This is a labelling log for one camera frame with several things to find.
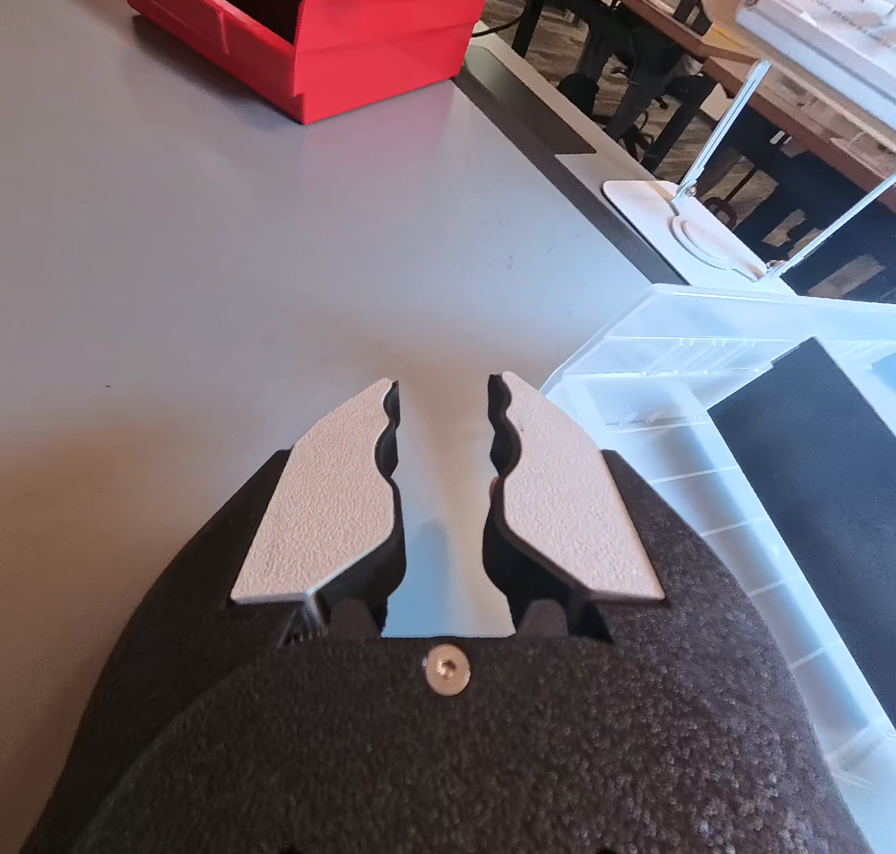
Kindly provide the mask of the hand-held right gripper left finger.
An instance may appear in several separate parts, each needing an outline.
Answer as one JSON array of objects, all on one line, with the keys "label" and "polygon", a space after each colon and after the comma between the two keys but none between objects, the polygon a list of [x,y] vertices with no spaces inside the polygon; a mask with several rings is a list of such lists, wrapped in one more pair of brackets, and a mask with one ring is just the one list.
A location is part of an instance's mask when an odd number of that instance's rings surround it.
[{"label": "hand-held right gripper left finger", "polygon": [[404,576],[398,384],[342,403],[291,448],[230,591],[238,605],[386,602]]}]

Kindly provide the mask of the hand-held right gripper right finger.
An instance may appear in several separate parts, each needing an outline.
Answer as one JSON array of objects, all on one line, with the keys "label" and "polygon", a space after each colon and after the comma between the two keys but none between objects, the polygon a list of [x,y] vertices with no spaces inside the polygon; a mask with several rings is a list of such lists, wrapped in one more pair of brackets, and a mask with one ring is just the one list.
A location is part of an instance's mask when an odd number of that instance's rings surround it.
[{"label": "hand-held right gripper right finger", "polygon": [[490,529],[508,554],[484,546],[487,574],[505,596],[540,569],[560,591],[586,601],[662,602],[665,593],[598,443],[519,376],[487,382],[495,470]]}]

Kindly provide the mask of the clear plastic bin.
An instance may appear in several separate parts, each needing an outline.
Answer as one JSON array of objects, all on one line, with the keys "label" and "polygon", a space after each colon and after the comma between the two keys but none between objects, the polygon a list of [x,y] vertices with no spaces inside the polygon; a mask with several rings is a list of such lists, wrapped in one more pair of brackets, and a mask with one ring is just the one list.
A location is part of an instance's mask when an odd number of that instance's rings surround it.
[{"label": "clear plastic bin", "polygon": [[815,338],[894,433],[894,331],[892,303],[652,285],[542,388],[709,543],[753,600],[875,852],[894,852],[894,721],[709,411]]}]

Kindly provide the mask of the red plastic bin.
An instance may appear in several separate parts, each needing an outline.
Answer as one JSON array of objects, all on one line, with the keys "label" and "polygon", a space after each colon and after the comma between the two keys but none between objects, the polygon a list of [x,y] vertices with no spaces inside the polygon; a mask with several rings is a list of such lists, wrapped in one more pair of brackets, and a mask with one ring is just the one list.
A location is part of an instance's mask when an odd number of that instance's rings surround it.
[{"label": "red plastic bin", "polygon": [[289,43],[226,0],[126,0],[302,124],[456,76],[485,0],[302,0]]}]

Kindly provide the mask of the instruction sheet on stand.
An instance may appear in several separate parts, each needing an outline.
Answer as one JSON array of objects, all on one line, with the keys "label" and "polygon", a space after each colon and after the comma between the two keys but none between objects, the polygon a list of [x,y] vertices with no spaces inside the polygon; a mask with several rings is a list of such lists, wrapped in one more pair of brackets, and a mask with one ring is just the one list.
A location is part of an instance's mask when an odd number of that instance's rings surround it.
[{"label": "instruction sheet on stand", "polygon": [[703,5],[712,26],[751,46],[757,62],[678,184],[608,180],[602,193],[687,284],[791,295],[787,275],[830,240],[845,244],[841,229],[852,232],[856,217],[877,202],[890,212],[894,172],[861,197],[849,198],[793,256],[772,259],[757,255],[700,202],[696,193],[700,176],[763,78],[776,67],[801,71],[824,93],[856,108],[871,128],[894,133],[894,28],[874,33],[839,24],[819,27],[780,0],[703,0]]}]

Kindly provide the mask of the wooden table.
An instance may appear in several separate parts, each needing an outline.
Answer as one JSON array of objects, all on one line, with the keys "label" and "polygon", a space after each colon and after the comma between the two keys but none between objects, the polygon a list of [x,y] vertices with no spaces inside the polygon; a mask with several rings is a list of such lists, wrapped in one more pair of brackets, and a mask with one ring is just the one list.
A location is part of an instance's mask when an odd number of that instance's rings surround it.
[{"label": "wooden table", "polygon": [[[712,26],[706,34],[674,20],[669,0],[617,0],[701,64],[711,86],[729,97],[757,62],[751,46]],[[811,151],[864,190],[894,172],[894,133],[871,128],[835,95],[824,93],[801,71],[770,69],[749,106],[804,150]]]}]

